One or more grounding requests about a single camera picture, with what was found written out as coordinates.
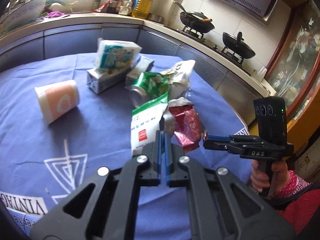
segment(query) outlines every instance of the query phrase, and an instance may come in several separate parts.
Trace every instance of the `paper cup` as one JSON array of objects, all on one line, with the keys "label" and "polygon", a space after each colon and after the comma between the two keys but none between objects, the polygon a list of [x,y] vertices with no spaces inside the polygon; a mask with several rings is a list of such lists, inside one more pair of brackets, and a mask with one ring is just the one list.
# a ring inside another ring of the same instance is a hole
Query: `paper cup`
[{"label": "paper cup", "polygon": [[80,103],[74,80],[35,88],[44,120],[50,124]]}]

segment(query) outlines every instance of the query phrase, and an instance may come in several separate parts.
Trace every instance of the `green can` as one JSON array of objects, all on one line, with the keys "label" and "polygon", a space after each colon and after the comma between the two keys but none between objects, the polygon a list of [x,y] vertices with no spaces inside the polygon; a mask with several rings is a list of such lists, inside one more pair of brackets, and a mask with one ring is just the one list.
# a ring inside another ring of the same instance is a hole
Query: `green can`
[{"label": "green can", "polygon": [[168,79],[160,73],[143,72],[130,87],[130,100],[135,108],[168,92]]}]

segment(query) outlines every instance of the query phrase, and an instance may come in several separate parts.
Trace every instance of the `black frying pan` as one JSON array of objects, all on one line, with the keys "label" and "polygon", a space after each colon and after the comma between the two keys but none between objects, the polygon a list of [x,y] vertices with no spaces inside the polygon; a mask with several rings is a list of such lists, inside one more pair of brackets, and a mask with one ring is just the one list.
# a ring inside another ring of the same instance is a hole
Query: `black frying pan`
[{"label": "black frying pan", "polygon": [[185,26],[190,27],[191,29],[194,29],[200,33],[208,33],[214,29],[214,25],[211,23],[212,19],[206,17],[203,13],[187,12],[180,3],[174,3],[183,10],[180,13],[180,20]]},{"label": "black frying pan", "polygon": [[228,33],[223,33],[222,40],[224,45],[228,49],[231,49],[233,52],[235,52],[242,58],[248,59],[256,55],[256,53],[247,44],[244,43],[244,39],[242,38],[242,32],[239,32],[237,37]]}]

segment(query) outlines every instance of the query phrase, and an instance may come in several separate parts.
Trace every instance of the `silver screw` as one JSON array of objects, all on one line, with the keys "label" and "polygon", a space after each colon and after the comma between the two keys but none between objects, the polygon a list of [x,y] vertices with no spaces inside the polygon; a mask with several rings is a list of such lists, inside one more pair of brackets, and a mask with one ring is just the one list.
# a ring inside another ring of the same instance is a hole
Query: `silver screw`
[{"label": "silver screw", "polygon": [[227,175],[228,174],[228,170],[225,167],[220,167],[220,168],[217,169],[217,173],[219,175]]},{"label": "silver screw", "polygon": [[190,158],[188,156],[181,156],[179,158],[179,162],[181,163],[188,163],[190,161]]},{"label": "silver screw", "polygon": [[106,176],[109,173],[109,169],[107,167],[100,167],[98,169],[98,174],[100,176]]},{"label": "silver screw", "polygon": [[148,157],[145,156],[145,155],[139,155],[139,156],[137,157],[137,162],[138,162],[138,163],[145,163],[147,160],[148,160]]}]

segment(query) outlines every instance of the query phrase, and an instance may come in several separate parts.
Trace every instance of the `human hand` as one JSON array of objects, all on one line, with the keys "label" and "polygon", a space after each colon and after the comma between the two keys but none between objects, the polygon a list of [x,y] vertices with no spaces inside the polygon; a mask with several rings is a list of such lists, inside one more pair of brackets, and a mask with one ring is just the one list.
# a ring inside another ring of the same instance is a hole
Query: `human hand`
[{"label": "human hand", "polygon": [[[275,193],[279,192],[290,180],[290,173],[285,161],[274,162],[271,166],[271,170],[278,172]],[[264,188],[269,188],[269,177],[266,173],[259,170],[259,162],[252,160],[251,176],[252,186],[258,192],[262,192]]]}]

